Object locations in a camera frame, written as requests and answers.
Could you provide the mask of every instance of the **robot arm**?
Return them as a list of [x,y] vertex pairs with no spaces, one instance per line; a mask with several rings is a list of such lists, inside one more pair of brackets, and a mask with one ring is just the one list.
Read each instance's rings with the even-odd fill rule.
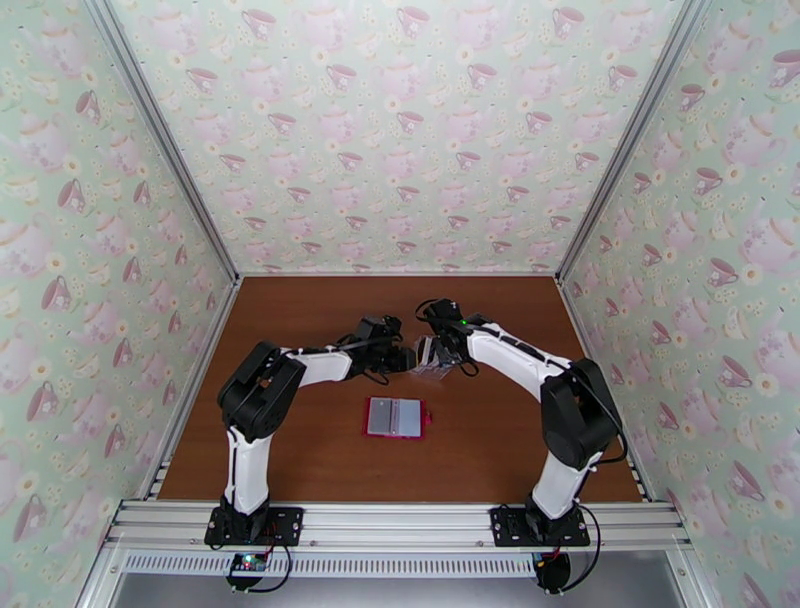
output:
[[482,315],[464,319],[452,300],[427,304],[420,318],[452,362],[485,363],[541,403],[548,454],[526,503],[526,519],[542,545],[562,544],[586,476],[620,427],[602,373],[588,359],[573,362],[534,348]]
[[272,437],[297,390],[361,374],[411,369],[413,351],[399,346],[400,320],[364,318],[356,332],[324,348],[290,350],[260,342],[219,393],[228,434],[228,483],[212,512],[206,544],[257,543],[266,535],[267,468]]

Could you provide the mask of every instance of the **floral wallpaper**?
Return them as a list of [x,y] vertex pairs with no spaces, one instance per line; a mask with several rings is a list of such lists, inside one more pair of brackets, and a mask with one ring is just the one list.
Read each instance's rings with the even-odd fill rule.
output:
[[800,606],[800,5],[712,5],[567,289],[726,606]]
[[0,12],[0,607],[60,608],[228,280],[79,3]]
[[243,273],[554,272],[680,4],[114,1]]

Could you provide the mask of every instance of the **wooden floor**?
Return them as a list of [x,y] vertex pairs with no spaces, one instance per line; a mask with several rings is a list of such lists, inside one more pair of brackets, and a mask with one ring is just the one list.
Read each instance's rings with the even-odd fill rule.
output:
[[[216,403],[220,387],[253,345],[317,346],[355,329],[364,315],[404,320],[412,344],[427,325],[414,308],[448,297],[464,315],[481,312],[535,346],[582,356],[556,287],[547,278],[346,277],[249,278],[190,415],[159,495],[217,500],[226,483],[228,446]],[[369,396],[424,399],[432,415],[422,441],[362,436]],[[609,451],[618,450],[614,444]],[[458,370],[434,382],[396,375],[388,387],[366,378],[301,389],[272,442],[268,481],[281,501],[521,502],[546,455],[540,407],[493,369]],[[590,475],[585,501],[637,501],[623,464]]]

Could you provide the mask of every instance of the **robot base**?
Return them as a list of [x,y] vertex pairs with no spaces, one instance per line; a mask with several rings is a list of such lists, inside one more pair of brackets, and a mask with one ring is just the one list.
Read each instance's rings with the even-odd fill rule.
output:
[[591,543],[578,507],[556,520],[535,505],[489,510],[495,547],[588,547]]
[[223,496],[211,512],[204,542],[212,548],[226,545],[296,547],[303,529],[303,509],[270,507],[267,500],[250,515],[238,513]]

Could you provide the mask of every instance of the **vent grille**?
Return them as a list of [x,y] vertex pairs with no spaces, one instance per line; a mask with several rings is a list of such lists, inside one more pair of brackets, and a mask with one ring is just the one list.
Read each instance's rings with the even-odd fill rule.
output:
[[[198,555],[196,551],[131,550],[125,571],[131,574],[225,576],[234,553]],[[292,555],[293,577],[301,578],[530,578],[530,555]],[[286,571],[286,556],[273,555],[266,574]]]

